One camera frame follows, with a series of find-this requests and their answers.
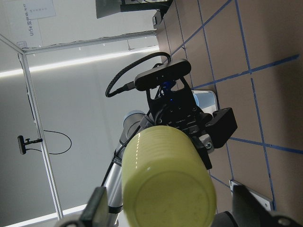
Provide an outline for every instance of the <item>metal tube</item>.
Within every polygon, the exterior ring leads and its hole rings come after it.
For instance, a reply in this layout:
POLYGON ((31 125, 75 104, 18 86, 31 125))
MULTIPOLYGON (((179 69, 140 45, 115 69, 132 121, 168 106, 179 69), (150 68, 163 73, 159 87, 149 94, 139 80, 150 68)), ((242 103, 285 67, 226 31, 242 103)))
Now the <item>metal tube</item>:
POLYGON ((7 46, 9 46, 10 48, 14 49, 15 51, 17 51, 18 53, 24 54, 23 50, 18 47, 17 45, 15 45, 14 43, 12 43, 9 39, 7 39, 6 37, 4 37, 3 35, 0 34, 0 40, 2 42, 4 42, 7 46))
POLYGON ((55 44, 55 45, 46 46, 46 47, 29 48, 29 49, 24 49, 24 53, 33 54, 33 53, 46 52, 46 51, 55 51, 55 50, 73 48, 73 47, 104 44, 104 43, 109 43, 109 42, 122 41, 122 40, 127 40, 127 39, 135 39, 135 38, 147 37, 147 36, 153 36, 153 35, 156 35, 155 31, 135 32, 135 33, 129 33, 129 34, 124 34, 124 35, 118 35, 118 36, 102 37, 99 39, 92 39, 92 40, 86 40, 86 41, 76 41, 76 42, 67 43, 67 44, 55 44))
POLYGON ((33 115, 35 118, 38 135, 39 135, 39 138, 41 138, 43 140, 41 143, 43 160, 44 160, 44 164, 45 164, 45 168, 46 168, 48 182, 49 182, 51 192, 52 192, 53 202, 54 202, 55 209, 56 209, 56 212, 58 215, 58 219, 60 220, 63 218, 63 212, 62 212, 62 209, 60 206, 59 196, 58 196, 55 180, 53 177, 52 166, 51 166, 51 162, 50 162, 48 151, 47 151, 47 146, 46 146, 44 131, 43 131, 42 122, 41 122, 40 114, 39 114, 39 110, 38 110, 38 104, 37 104, 37 100, 36 100, 34 86, 33 86, 33 82, 32 82, 31 76, 30 76, 29 68, 28 68, 27 57, 25 54, 18 54, 18 55, 21 60, 24 77, 25 77, 25 81, 26 81, 27 89, 28 89, 28 96, 29 96, 30 103, 32 105, 33 115))

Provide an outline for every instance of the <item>light strip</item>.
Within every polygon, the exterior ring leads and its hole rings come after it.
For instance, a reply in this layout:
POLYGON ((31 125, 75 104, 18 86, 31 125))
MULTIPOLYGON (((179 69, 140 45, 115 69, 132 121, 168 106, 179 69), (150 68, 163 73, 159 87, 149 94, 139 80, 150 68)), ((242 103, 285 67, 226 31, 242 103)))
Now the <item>light strip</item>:
MULTIPOLYGON (((137 49, 137 50, 133 50, 133 51, 127 51, 127 52, 118 52, 118 53, 103 54, 103 55, 87 57, 87 58, 79 58, 79 59, 70 60, 70 61, 61 61, 61 62, 57 62, 57 63, 53 63, 53 64, 30 67, 29 70, 30 70, 30 72, 51 70, 51 69, 57 69, 57 68, 66 67, 66 66, 80 65, 80 64, 86 64, 86 63, 95 62, 95 61, 101 61, 101 60, 128 56, 128 55, 132 55, 135 53, 146 53, 146 52, 156 52, 156 51, 159 51, 159 46, 147 47, 147 48, 137 49)), ((22 69, 0 72, 0 78, 19 75, 22 73, 23 73, 22 69)))
MULTIPOLYGON (((82 211, 84 210, 86 207, 86 204, 81 205, 81 206, 77 206, 77 207, 73 207, 67 210, 63 210, 63 215, 67 215, 67 214, 72 214, 72 213, 76 213, 78 211, 82 211)), ((13 225, 9 225, 9 226, 5 226, 5 227, 22 227, 22 226, 27 226, 27 225, 32 225, 35 223, 39 223, 42 221, 47 221, 47 220, 51 220, 51 219, 55 219, 57 218, 57 213, 53 213, 53 214, 48 214, 48 215, 44 215, 38 218, 34 218, 34 219, 30 219, 27 221, 22 221, 13 225)))

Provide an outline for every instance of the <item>yellow container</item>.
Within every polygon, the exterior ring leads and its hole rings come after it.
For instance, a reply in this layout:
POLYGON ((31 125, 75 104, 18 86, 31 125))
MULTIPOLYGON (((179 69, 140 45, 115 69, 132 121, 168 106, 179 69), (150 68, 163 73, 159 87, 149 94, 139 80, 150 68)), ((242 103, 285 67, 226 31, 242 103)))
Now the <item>yellow container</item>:
POLYGON ((138 133, 122 160, 124 212, 131 227, 208 227, 214 186, 186 134, 169 126, 138 133))

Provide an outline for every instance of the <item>tiled surface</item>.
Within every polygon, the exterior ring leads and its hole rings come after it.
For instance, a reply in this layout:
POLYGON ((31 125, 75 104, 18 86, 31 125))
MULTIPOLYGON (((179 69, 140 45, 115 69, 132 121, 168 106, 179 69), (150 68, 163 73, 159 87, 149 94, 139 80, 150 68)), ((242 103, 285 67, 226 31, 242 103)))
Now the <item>tiled surface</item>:
POLYGON ((213 81, 203 30, 185 44, 185 49, 192 67, 190 75, 193 87, 213 81))
POLYGON ((228 148, 234 179, 272 199, 263 147, 229 140, 228 148))
POLYGON ((164 23, 169 40, 170 51, 173 53, 183 43, 177 8, 174 2, 171 4, 169 10, 164 16, 164 23))
POLYGON ((206 24, 205 33, 215 79, 248 69, 233 1, 206 24))
MULTIPOLYGON (((159 25, 158 29, 156 30, 156 33, 157 33, 157 40, 158 40, 158 45, 159 45, 160 51, 170 54, 169 41, 167 39, 165 24, 163 21, 159 25)), ((162 62, 164 62, 167 58, 164 56, 161 56, 161 59, 162 59, 162 62)))
POLYGON ((302 0, 238 0, 251 67, 303 51, 302 0))
POLYGON ((206 22, 226 0, 199 0, 203 22, 206 22))
POLYGON ((220 107, 232 107, 237 119, 238 129, 233 137, 261 142, 250 76, 237 77, 216 85, 220 107))
POLYGON ((303 148, 303 64, 295 60, 253 73, 266 143, 303 148))
POLYGON ((217 180, 213 179, 214 188, 217 196, 217 209, 218 212, 232 210, 232 193, 231 190, 217 180))
POLYGON ((175 0, 183 39, 186 41, 202 25, 197 0, 175 0))
MULTIPOLYGON (((187 13, 188 9, 180 7, 186 2, 177 0, 179 18, 197 25, 201 19, 197 21, 195 13, 187 13)), ((182 30, 183 37, 190 38, 180 43, 181 22, 172 21, 176 31, 170 35, 179 40, 175 48, 186 47, 193 66, 191 79, 195 90, 217 93, 220 107, 232 107, 239 126, 228 142, 230 159, 220 155, 221 150, 211 154, 218 210, 232 207, 226 186, 230 174, 224 173, 230 160, 235 180, 273 198, 277 210, 303 224, 300 195, 303 1, 197 0, 197 3, 206 24, 192 34, 190 30, 186 34, 182 30), (207 71, 207 79, 196 73, 200 70, 207 71)), ((175 8, 171 12, 165 17, 176 18, 175 8)))
MULTIPOLYGON (((185 49, 180 48, 180 49, 172 56, 172 59, 173 59, 173 60, 186 59, 185 49)), ((188 85, 189 85, 190 87, 192 87, 190 75, 187 74, 184 78, 185 78, 186 82, 188 83, 188 85)), ((178 83, 178 86, 179 86, 180 88, 183 87, 183 85, 181 85, 181 83, 182 83, 181 81, 178 80, 177 83, 178 83)))
POLYGON ((226 146, 216 149, 209 154, 209 158, 213 165, 213 168, 210 170, 211 175, 228 185, 229 180, 232 179, 232 172, 229 165, 226 146))
POLYGON ((303 223, 303 155, 268 148, 277 211, 303 223))

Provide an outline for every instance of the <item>yellow cup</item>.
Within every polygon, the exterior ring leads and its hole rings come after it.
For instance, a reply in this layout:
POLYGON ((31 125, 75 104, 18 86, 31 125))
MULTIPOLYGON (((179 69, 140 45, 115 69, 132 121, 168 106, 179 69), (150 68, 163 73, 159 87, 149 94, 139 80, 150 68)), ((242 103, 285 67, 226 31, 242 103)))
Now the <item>yellow cup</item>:
POLYGON ((208 227, 214 186, 186 134, 169 126, 138 133, 122 160, 124 212, 131 227, 208 227))

